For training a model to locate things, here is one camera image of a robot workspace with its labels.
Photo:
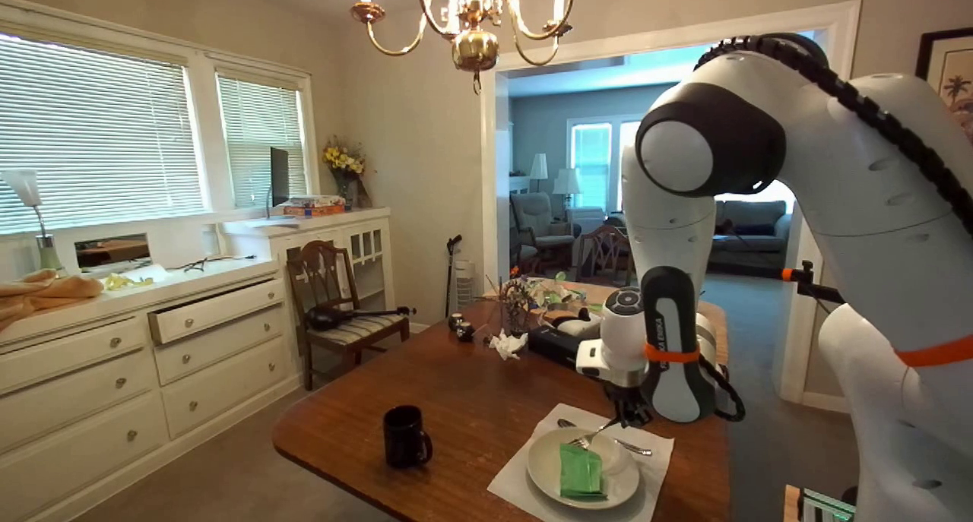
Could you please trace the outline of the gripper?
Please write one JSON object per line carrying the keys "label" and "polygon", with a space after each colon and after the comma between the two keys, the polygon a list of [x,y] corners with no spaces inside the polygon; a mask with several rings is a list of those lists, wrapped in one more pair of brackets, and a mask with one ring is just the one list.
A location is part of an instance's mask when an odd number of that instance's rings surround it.
{"label": "gripper", "polygon": [[615,409],[612,426],[619,426],[624,429],[628,426],[646,426],[652,422],[652,404],[644,397],[641,387],[605,384],[604,393]]}

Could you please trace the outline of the silver fork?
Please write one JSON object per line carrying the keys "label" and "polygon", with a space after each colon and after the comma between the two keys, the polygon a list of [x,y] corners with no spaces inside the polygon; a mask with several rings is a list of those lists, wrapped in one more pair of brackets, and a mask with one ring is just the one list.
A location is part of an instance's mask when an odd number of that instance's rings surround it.
{"label": "silver fork", "polygon": [[599,435],[599,433],[605,431],[605,429],[608,429],[611,426],[618,424],[618,422],[619,422],[618,419],[611,419],[610,421],[605,422],[605,424],[598,426],[598,428],[595,429],[595,431],[586,433],[586,435],[580,435],[577,438],[571,440],[569,444],[574,448],[581,448],[582,450],[587,451],[588,449],[591,448],[594,438],[596,438]]}

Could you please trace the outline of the white plate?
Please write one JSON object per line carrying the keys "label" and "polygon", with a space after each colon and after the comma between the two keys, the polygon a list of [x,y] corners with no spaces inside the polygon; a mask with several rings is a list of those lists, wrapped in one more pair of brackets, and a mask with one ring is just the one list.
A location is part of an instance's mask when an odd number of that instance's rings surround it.
{"label": "white plate", "polygon": [[606,435],[595,436],[590,450],[601,458],[601,498],[569,498],[562,494],[562,445],[591,433],[580,428],[556,428],[542,433],[528,449],[526,470],[531,481],[550,500],[584,511],[619,507],[635,495],[642,475],[630,453]]}

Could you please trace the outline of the silver spoon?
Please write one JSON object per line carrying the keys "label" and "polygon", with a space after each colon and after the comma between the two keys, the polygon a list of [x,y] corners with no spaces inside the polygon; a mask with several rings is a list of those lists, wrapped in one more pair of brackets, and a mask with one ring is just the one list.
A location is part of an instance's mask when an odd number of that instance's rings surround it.
{"label": "silver spoon", "polygon": [[[577,428],[577,425],[575,425],[574,422],[571,422],[570,419],[558,419],[557,420],[557,425],[560,428]],[[625,449],[625,450],[629,451],[630,453],[634,453],[636,455],[640,455],[640,456],[643,456],[643,457],[652,457],[653,456],[653,453],[654,452],[651,449],[640,448],[639,446],[636,446],[636,445],[634,445],[632,443],[626,442],[625,440],[619,440],[619,439],[614,439],[613,438],[613,441],[614,441],[615,444],[621,446],[622,449]]]}

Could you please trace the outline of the green folded napkin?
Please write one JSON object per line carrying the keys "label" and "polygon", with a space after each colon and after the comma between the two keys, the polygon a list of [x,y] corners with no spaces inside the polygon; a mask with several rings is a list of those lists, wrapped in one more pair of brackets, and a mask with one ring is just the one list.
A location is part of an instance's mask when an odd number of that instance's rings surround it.
{"label": "green folded napkin", "polygon": [[575,501],[604,501],[604,460],[590,449],[573,444],[559,446],[559,494]]}

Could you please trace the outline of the black box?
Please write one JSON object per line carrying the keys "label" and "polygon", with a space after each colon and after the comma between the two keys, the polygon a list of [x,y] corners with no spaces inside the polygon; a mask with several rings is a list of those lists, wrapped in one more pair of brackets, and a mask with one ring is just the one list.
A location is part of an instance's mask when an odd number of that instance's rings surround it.
{"label": "black box", "polygon": [[557,326],[542,325],[528,332],[528,349],[566,369],[599,376],[605,369],[601,356],[601,326],[595,322],[568,320]]}

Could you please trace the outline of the white paper placemat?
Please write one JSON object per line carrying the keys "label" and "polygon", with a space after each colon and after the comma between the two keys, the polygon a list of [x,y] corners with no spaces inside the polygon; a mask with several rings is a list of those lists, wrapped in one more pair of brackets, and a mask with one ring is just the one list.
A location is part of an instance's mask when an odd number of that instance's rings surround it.
{"label": "white paper placemat", "polygon": [[526,470],[528,449],[542,433],[559,428],[558,419],[570,419],[577,428],[593,432],[603,425],[606,417],[595,415],[584,409],[560,403],[535,426],[531,438],[518,450],[506,466],[490,482],[489,491],[502,500],[510,502],[542,522],[652,522],[656,505],[661,495],[661,484],[666,479],[675,441],[672,438],[654,435],[652,432],[634,428],[611,426],[601,435],[608,438],[625,440],[640,448],[653,450],[652,457],[630,453],[642,475],[642,483],[635,495],[619,507],[604,511],[584,511],[571,508],[550,500],[533,484]]}

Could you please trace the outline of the crumpled white tissue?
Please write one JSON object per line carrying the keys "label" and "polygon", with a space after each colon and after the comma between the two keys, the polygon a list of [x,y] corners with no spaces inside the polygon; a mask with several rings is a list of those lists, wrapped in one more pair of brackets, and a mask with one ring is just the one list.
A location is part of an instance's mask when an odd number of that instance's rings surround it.
{"label": "crumpled white tissue", "polygon": [[499,335],[490,338],[489,347],[498,353],[501,360],[520,359],[520,352],[526,347],[527,342],[528,333],[514,335],[500,331]]}

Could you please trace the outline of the flower centrepiece basket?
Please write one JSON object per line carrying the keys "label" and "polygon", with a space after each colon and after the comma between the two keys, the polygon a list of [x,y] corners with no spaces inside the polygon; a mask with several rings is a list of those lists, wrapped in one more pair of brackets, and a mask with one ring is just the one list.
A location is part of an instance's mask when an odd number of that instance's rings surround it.
{"label": "flower centrepiece basket", "polygon": [[482,298],[496,304],[499,328],[508,335],[521,336],[537,326],[553,325],[560,317],[577,317],[583,309],[596,315],[604,307],[597,284],[569,282],[563,272],[555,277],[521,275],[506,282],[489,280],[489,285]]}

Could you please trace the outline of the wooden dining chair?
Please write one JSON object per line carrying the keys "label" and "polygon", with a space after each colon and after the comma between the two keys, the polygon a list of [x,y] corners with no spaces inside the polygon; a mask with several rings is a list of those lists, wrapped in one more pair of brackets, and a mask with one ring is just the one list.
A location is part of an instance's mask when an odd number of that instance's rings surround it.
{"label": "wooden dining chair", "polygon": [[625,287],[635,279],[635,259],[628,235],[602,224],[577,238],[574,282]]}

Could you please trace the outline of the grey sofa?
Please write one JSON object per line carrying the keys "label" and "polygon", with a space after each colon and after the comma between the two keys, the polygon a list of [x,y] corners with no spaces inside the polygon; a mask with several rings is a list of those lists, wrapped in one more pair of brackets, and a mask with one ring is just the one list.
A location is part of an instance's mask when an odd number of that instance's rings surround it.
{"label": "grey sofa", "polygon": [[745,275],[750,268],[782,269],[791,221],[784,201],[716,201],[709,272]]}

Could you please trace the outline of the black mug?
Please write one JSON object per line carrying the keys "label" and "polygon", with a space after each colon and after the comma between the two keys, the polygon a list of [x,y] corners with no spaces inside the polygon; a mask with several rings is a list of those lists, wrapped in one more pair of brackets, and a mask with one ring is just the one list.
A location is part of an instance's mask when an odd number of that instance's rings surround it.
{"label": "black mug", "polygon": [[433,443],[423,427],[423,412],[414,405],[394,407],[383,417],[385,462],[392,469],[423,467],[433,457]]}

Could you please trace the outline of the pair of white shade lamps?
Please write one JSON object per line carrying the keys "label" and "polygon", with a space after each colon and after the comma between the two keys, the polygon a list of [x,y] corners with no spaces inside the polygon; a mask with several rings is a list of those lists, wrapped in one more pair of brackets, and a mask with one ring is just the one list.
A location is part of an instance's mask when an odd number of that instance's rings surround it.
{"label": "pair of white shade lamps", "polygon": [[[531,171],[528,173],[529,182],[539,188],[541,180],[546,180],[549,176],[547,155],[536,153],[531,162]],[[574,202],[574,197],[581,193],[576,169],[559,169],[555,175],[552,193],[563,197],[564,208],[568,210]]]}

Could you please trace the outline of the bright living room window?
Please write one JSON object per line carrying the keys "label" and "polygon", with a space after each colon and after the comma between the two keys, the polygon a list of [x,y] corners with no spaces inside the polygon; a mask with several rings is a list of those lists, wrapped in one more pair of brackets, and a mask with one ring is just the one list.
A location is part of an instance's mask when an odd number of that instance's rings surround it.
{"label": "bright living room window", "polygon": [[569,120],[569,166],[580,188],[571,207],[599,207],[605,214],[622,210],[621,158],[623,148],[635,141],[639,122],[635,115]]}

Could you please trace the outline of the wooden chair with striped seat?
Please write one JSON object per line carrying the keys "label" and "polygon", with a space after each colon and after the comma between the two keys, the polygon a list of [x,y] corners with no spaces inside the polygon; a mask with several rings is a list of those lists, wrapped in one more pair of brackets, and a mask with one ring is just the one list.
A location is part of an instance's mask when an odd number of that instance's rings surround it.
{"label": "wooden chair with striped seat", "polygon": [[296,318],[296,345],[302,360],[303,388],[311,391],[314,378],[326,373],[314,367],[312,350],[324,349],[341,356],[350,367],[362,362],[365,351],[385,352],[379,341],[398,334],[410,338],[410,315],[354,318],[332,331],[312,331],[303,315],[312,307],[337,306],[344,310],[360,308],[360,297],[353,277],[350,252],[333,242],[313,239],[287,259],[292,307]]}

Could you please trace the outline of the stack of board games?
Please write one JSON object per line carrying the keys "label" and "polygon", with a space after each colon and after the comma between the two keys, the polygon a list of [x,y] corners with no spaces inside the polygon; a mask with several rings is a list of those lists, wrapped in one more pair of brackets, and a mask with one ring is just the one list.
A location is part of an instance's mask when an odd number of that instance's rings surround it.
{"label": "stack of board games", "polygon": [[271,217],[326,217],[343,214],[347,200],[338,195],[294,197],[270,209]]}

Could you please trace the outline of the vase of yellow flowers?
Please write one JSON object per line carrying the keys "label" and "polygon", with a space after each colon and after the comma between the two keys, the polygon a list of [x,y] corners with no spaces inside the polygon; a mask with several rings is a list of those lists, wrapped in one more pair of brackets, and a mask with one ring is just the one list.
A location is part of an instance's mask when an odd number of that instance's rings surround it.
{"label": "vase of yellow flowers", "polygon": [[331,172],[338,195],[344,198],[345,207],[362,207],[362,196],[366,193],[362,182],[366,171],[362,146],[331,135],[325,142],[322,162]]}

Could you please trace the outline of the brass chandelier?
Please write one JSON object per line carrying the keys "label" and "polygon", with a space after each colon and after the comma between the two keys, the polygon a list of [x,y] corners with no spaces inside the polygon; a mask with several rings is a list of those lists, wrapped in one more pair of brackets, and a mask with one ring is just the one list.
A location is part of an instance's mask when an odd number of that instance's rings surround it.
{"label": "brass chandelier", "polygon": [[418,0],[421,14],[416,36],[400,49],[386,48],[376,38],[375,25],[386,16],[378,2],[358,0],[350,7],[350,15],[366,28],[372,47],[386,57],[409,55],[423,42],[427,28],[431,28],[449,43],[455,68],[472,74],[474,93],[480,95],[482,73],[496,67],[500,51],[498,36],[485,26],[499,27],[502,17],[508,16],[515,51],[522,61],[545,66],[556,58],[560,40],[572,30],[569,16],[574,1],[553,0],[553,16],[535,33],[521,16],[521,0]]}

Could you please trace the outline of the white built-in dresser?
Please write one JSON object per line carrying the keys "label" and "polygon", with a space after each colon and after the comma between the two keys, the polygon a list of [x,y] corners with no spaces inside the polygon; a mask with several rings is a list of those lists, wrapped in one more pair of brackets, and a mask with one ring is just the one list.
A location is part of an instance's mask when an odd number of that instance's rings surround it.
{"label": "white built-in dresser", "polygon": [[286,261],[346,248],[391,290],[388,208],[229,222],[232,257],[0,331],[0,522],[69,522],[298,388]]}

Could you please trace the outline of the black monitor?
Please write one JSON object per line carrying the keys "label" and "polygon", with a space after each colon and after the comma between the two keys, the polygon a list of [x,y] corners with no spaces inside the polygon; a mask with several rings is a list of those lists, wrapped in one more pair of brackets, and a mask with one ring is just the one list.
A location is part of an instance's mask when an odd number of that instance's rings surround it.
{"label": "black monitor", "polygon": [[269,207],[277,207],[290,199],[290,155],[287,151],[270,148],[270,190]]}

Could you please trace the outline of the framed palm picture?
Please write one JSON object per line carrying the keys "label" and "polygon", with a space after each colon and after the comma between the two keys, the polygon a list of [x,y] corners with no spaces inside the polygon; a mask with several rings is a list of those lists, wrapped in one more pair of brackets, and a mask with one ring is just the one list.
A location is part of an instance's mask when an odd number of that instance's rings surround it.
{"label": "framed palm picture", "polygon": [[915,75],[927,80],[973,144],[973,27],[922,34]]}

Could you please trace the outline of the narrow window with blinds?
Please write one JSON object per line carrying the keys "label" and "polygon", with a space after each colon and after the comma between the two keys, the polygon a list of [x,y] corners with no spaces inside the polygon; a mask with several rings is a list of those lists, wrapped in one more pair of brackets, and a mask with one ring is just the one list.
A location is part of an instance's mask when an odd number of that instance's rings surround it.
{"label": "narrow window with blinds", "polygon": [[271,187],[271,152],[287,154],[290,197],[306,195],[306,128],[296,84],[272,78],[217,73],[223,141],[236,208],[264,207]]}

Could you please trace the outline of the small framed mirror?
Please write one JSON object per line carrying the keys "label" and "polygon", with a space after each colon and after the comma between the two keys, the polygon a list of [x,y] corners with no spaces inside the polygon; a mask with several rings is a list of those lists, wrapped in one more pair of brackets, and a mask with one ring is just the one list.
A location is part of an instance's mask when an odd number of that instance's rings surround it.
{"label": "small framed mirror", "polygon": [[75,256],[83,273],[122,273],[153,263],[148,235],[131,235],[86,239],[74,242]]}

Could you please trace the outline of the orange towel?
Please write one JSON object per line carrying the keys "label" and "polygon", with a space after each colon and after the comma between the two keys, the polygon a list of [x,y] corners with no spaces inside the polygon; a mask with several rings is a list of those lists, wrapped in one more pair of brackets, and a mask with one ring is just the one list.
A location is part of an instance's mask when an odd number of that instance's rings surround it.
{"label": "orange towel", "polygon": [[103,283],[93,277],[60,277],[42,269],[14,282],[0,282],[0,332],[35,313],[100,296]]}

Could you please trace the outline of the wide window with blinds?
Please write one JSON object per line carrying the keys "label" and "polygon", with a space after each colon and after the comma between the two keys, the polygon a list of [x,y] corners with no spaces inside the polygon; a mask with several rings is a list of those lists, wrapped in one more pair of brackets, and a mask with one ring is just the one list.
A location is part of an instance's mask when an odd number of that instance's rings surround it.
{"label": "wide window with blinds", "polygon": [[0,33],[0,235],[204,214],[185,66]]}

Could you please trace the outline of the white table lamp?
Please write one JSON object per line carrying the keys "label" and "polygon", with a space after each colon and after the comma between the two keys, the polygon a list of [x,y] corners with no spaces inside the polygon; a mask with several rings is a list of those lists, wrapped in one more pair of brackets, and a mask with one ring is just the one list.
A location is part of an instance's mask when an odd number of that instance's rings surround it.
{"label": "white table lamp", "polygon": [[40,268],[54,270],[56,276],[63,277],[64,267],[60,262],[53,237],[46,231],[46,224],[40,210],[42,198],[37,172],[34,169],[7,169],[7,171],[0,172],[0,177],[4,183],[7,183],[14,190],[21,203],[25,207],[30,207],[36,215],[40,227],[40,234],[36,237]]}

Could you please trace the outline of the black stringed instrument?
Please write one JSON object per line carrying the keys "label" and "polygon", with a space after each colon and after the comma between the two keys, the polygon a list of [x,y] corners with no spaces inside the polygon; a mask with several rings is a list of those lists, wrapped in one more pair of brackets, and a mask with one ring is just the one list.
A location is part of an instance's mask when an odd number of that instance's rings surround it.
{"label": "black stringed instrument", "polygon": [[360,310],[360,308],[354,308],[353,310],[344,310],[344,308],[338,308],[337,306],[316,306],[310,308],[303,315],[303,324],[312,329],[312,331],[332,331],[338,326],[344,324],[344,322],[353,320],[354,318],[365,318],[365,317],[382,317],[383,315],[415,315],[417,313],[417,308],[399,306],[394,308],[394,310],[384,310],[384,311],[365,311]]}

